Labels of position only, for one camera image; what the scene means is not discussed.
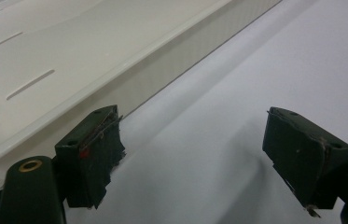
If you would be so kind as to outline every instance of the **white plastic tray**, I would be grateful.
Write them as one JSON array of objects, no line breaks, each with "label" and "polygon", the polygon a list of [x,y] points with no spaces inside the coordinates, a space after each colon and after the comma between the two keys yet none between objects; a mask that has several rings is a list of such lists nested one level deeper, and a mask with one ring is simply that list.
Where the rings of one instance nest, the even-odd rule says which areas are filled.
[{"label": "white plastic tray", "polygon": [[[197,53],[188,49],[186,53],[189,54],[191,63],[181,62],[187,60],[184,58],[178,59],[186,66],[173,68],[177,70],[175,72],[182,73],[188,69],[277,2],[278,0],[3,2],[0,5],[0,158],[108,83],[118,80],[123,72],[133,69],[150,54],[156,53],[156,50],[173,40],[186,41],[177,38],[196,24],[207,35],[214,31],[214,27],[220,27],[220,30],[216,30],[212,41],[208,38],[203,42],[199,41],[200,45],[194,49]],[[219,26],[227,18],[219,15],[236,15],[234,13],[239,12],[230,10],[232,7],[239,8],[244,13],[235,18],[231,16],[233,24]],[[211,15],[218,10],[220,14],[211,19]],[[209,23],[202,24],[206,18],[210,18]],[[197,31],[188,34],[188,38],[195,33]],[[202,36],[202,33],[198,32],[195,36]],[[174,52],[175,48],[166,47],[165,50]],[[164,71],[170,69],[171,65],[159,64],[159,68]],[[121,98],[118,102],[112,100],[104,104],[119,104],[119,110],[126,115],[179,74],[164,77],[163,81],[158,76],[149,77],[150,79],[143,80],[143,86],[135,86],[139,90],[134,90],[133,85],[127,87],[133,95],[137,91],[147,92],[143,98]],[[120,84],[125,86],[127,82],[124,78]],[[99,94],[107,95],[109,92],[111,90]]]}]

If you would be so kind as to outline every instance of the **black mounting post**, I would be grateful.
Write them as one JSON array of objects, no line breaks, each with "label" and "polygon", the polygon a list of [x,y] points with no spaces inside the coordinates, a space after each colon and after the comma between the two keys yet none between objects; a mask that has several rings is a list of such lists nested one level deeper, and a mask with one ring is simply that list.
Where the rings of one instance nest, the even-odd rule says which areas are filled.
[{"label": "black mounting post", "polygon": [[70,207],[98,207],[110,173],[124,157],[116,105],[91,112],[56,146],[12,165],[0,191],[0,223],[65,223]]}]

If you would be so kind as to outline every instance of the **white surface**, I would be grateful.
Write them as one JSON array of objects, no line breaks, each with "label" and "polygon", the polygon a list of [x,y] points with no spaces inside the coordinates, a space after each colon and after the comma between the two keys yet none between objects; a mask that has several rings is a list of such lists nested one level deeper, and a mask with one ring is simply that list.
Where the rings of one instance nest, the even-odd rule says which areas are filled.
[{"label": "white surface", "polygon": [[[118,105],[119,114],[127,115],[277,2],[278,0],[230,1],[120,74],[118,78],[103,86],[49,125],[47,125],[49,116],[44,117],[42,121],[46,122],[44,125],[47,126],[41,131],[33,134],[34,125],[22,130],[22,133],[33,135],[0,158],[0,179],[3,182],[6,170],[19,160],[37,155],[53,157],[55,143],[69,133],[93,109],[106,105]],[[17,134],[8,142],[18,144],[18,140],[19,135]],[[0,149],[4,147],[7,147],[7,142],[0,145]]]},{"label": "white surface", "polygon": [[340,223],[303,211],[261,150],[270,106],[348,143],[348,0],[285,0],[121,122],[127,157],[69,223]]},{"label": "white surface", "polygon": [[228,2],[0,3],[0,157]]}]

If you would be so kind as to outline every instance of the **white fabric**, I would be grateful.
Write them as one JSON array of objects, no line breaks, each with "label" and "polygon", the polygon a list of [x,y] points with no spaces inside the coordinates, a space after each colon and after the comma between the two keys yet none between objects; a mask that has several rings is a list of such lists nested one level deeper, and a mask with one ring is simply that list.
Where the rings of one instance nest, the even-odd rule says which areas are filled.
[{"label": "white fabric", "polygon": [[127,157],[68,223],[340,223],[310,217],[262,151],[270,106],[348,143],[348,0],[284,0],[121,122]]}]

